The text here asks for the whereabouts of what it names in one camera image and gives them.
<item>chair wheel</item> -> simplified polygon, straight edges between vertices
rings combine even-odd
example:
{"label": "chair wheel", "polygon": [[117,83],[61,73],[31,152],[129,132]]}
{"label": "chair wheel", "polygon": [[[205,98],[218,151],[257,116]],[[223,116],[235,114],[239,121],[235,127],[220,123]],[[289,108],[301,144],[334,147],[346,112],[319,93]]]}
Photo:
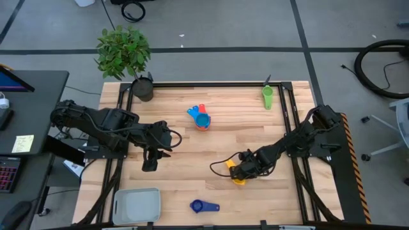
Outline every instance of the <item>chair wheel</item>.
{"label": "chair wheel", "polygon": [[44,208],[43,211],[38,214],[38,216],[39,217],[44,217],[44,216],[48,215],[50,212],[51,212],[51,210],[49,208]]}
{"label": "chair wheel", "polygon": [[363,161],[369,161],[369,160],[371,159],[371,156],[368,156],[367,154],[362,154],[362,155],[360,156],[360,158],[361,158]]}
{"label": "chair wheel", "polygon": [[360,119],[362,123],[367,123],[369,120],[370,120],[369,116]]}

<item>green leaves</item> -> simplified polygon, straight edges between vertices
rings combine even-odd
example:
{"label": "green leaves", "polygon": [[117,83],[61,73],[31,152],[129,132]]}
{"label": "green leaves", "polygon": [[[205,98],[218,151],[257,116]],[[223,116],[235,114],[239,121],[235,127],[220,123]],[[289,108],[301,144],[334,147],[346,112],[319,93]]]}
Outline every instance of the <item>green leaves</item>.
{"label": "green leaves", "polygon": [[146,62],[150,59],[148,41],[139,30],[133,30],[132,26],[123,29],[121,25],[114,31],[104,29],[103,37],[96,48],[99,57],[95,62],[98,69],[103,71],[103,78],[108,76],[118,80],[125,77],[123,71],[131,76],[145,71]]}

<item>black plant pot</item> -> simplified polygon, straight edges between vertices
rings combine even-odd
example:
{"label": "black plant pot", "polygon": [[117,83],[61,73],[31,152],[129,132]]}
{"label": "black plant pot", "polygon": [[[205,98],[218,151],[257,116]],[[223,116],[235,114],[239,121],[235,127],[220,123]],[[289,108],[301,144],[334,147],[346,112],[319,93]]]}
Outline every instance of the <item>black plant pot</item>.
{"label": "black plant pot", "polygon": [[138,80],[134,80],[131,90],[143,102],[149,102],[153,98],[153,83],[147,77],[140,77]]}

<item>black desk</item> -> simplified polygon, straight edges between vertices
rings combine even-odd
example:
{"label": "black desk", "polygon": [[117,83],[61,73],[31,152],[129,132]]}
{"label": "black desk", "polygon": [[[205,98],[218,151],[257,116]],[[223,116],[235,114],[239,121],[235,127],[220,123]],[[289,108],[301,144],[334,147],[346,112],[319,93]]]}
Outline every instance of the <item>black desk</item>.
{"label": "black desk", "polygon": [[[17,77],[35,88],[33,93],[5,92],[15,111],[5,131],[0,131],[0,155],[12,155],[16,135],[34,135],[33,145],[25,157],[20,178],[12,194],[0,194],[0,220],[19,201],[31,201],[41,196],[54,155],[43,153],[50,129],[50,113],[59,102],[67,78],[67,71],[14,71]],[[39,200],[33,201],[29,215],[18,229],[29,229]]]}

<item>computer mouse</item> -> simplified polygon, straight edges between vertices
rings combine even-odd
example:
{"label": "computer mouse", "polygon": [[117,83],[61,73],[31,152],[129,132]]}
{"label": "computer mouse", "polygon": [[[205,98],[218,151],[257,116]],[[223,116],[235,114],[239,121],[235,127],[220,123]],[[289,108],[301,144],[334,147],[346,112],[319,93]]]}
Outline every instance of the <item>computer mouse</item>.
{"label": "computer mouse", "polygon": [[12,207],[4,216],[0,230],[14,230],[23,221],[31,209],[31,202],[21,201]]}

